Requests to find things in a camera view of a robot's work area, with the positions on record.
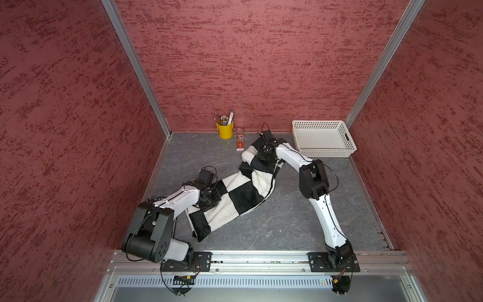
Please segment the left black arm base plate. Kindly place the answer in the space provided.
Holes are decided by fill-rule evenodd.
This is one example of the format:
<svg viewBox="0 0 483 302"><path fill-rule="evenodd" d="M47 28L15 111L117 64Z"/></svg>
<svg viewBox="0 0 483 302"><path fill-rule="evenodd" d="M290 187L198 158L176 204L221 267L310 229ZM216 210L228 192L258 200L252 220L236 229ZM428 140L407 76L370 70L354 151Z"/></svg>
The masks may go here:
<svg viewBox="0 0 483 302"><path fill-rule="evenodd" d="M161 264L161 271L164 272L209 272L211 267L212 252L188 252L182 261L164 260Z"/></svg>

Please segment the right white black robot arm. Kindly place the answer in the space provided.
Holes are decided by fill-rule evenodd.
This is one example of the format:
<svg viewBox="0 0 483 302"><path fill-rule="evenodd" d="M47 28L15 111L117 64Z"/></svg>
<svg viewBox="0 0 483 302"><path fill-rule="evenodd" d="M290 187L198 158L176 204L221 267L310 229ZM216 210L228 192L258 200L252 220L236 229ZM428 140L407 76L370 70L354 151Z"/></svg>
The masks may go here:
<svg viewBox="0 0 483 302"><path fill-rule="evenodd" d="M356 256L333 210L324 163L304 156L284 139L276 139L270 130L261 132L259 137L261 146L257 148L258 158L282 161L299 172L299 190L311 203L323 230L328 269L340 273L354 272Z"/></svg>

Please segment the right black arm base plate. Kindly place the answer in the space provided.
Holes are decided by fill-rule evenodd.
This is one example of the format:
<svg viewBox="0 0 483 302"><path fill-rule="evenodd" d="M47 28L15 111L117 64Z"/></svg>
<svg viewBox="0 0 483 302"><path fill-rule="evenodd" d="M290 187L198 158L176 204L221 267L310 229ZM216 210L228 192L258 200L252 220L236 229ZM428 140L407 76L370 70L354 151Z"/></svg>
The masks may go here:
<svg viewBox="0 0 483 302"><path fill-rule="evenodd" d="M336 255L329 252L309 252L308 264L312 273L359 273L360 266L353 252Z"/></svg>

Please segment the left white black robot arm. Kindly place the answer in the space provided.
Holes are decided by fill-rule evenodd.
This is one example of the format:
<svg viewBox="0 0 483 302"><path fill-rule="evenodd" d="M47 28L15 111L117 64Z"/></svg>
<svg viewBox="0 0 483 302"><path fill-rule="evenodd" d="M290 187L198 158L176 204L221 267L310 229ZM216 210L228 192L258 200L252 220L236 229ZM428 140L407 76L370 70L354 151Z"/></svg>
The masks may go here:
<svg viewBox="0 0 483 302"><path fill-rule="evenodd" d="M176 218L191 206L208 210L221 201L215 185L188 182L167 197L152 196L135 210L122 243L129 261L148 260L152 263L167 261L176 269L194 268L191 244L173 238Z"/></svg>

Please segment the black white checkered pillowcase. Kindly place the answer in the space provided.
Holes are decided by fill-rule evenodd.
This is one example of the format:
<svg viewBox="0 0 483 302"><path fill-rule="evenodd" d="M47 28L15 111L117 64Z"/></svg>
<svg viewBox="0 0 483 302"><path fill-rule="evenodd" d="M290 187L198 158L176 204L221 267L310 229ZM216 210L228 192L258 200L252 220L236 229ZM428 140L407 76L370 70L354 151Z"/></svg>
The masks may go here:
<svg viewBox="0 0 483 302"><path fill-rule="evenodd" d="M215 208L201 211L194 205L186 210L193 236L198 242L238 217L256 210L274 191L276 176L284 163L279 160L260 161L257 158L260 146L261 139L258 138L242 152L238 172L216 181L221 201Z"/></svg>

